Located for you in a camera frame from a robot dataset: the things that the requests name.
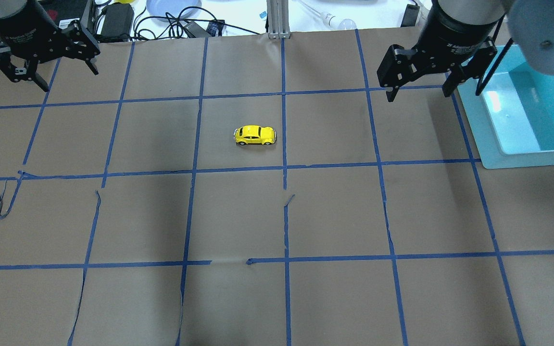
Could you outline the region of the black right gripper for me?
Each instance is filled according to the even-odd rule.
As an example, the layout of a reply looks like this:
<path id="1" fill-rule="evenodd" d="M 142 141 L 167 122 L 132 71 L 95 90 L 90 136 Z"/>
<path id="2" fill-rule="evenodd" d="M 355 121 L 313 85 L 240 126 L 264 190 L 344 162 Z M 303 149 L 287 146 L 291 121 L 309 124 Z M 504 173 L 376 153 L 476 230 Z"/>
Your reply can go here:
<path id="1" fill-rule="evenodd" d="M 490 33 L 499 22 L 497 2 L 434 2 L 417 43 L 389 46 L 377 76 L 388 102 L 422 76 L 448 72 L 442 85 L 450 97 L 470 78 L 480 79 L 498 53 Z"/>

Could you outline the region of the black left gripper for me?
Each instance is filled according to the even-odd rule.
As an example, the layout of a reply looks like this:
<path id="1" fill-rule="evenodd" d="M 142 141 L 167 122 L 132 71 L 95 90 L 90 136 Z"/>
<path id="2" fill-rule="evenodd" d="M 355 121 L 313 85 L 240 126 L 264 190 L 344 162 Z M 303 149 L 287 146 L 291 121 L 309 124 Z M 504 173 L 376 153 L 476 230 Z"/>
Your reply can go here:
<path id="1" fill-rule="evenodd" d="M 98 41 L 78 20 L 59 28 L 37 0 L 0 0 L 0 70 L 13 83 L 50 87 L 38 65 L 66 57 L 83 61 L 97 76 Z"/>

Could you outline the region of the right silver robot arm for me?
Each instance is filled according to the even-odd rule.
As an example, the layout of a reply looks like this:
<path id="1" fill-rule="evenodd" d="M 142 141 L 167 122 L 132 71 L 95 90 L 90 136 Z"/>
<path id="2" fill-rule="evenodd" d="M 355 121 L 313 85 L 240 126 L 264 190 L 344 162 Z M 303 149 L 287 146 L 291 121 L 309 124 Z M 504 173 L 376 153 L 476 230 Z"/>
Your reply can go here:
<path id="1" fill-rule="evenodd" d="M 389 46 L 377 70 L 387 100 L 428 74 L 448 73 L 445 97 L 469 79 L 479 96 L 512 46 L 554 76 L 554 0 L 434 0 L 417 44 Z"/>

